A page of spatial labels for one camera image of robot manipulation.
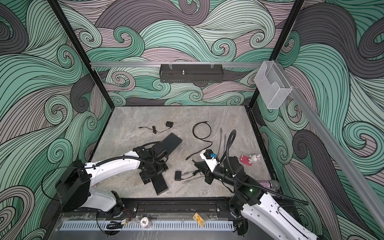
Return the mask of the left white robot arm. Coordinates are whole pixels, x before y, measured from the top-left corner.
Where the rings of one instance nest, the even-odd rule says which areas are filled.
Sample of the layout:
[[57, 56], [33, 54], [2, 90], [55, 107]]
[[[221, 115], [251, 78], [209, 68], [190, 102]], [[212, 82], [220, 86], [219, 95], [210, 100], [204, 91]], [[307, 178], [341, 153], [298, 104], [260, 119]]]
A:
[[150, 149], [138, 147], [107, 160], [71, 163], [55, 185], [63, 212], [86, 208], [103, 212], [108, 217], [120, 216], [125, 206], [118, 193], [104, 192], [94, 186], [120, 173], [138, 169], [151, 178], [158, 172], [154, 168], [163, 163], [168, 154], [163, 144], [155, 142]]

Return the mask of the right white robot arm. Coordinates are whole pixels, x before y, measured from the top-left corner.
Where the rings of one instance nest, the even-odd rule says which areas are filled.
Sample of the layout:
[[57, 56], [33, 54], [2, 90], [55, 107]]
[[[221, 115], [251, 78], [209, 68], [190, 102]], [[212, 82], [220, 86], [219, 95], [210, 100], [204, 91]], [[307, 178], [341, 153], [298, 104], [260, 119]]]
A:
[[229, 200], [229, 211], [234, 217], [242, 217], [254, 223], [275, 240], [318, 240], [319, 237], [302, 226], [253, 178], [241, 164], [232, 173], [227, 166], [209, 167], [206, 162], [195, 162], [206, 177], [206, 182], [218, 180], [234, 187]]

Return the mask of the small black ribbed switch box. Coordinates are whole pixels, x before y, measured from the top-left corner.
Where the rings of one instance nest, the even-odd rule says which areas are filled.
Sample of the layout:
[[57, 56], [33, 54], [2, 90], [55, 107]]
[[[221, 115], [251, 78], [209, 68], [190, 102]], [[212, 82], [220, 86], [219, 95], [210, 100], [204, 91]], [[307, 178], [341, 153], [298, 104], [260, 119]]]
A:
[[157, 174], [151, 178], [157, 196], [166, 192], [169, 188], [162, 174]]

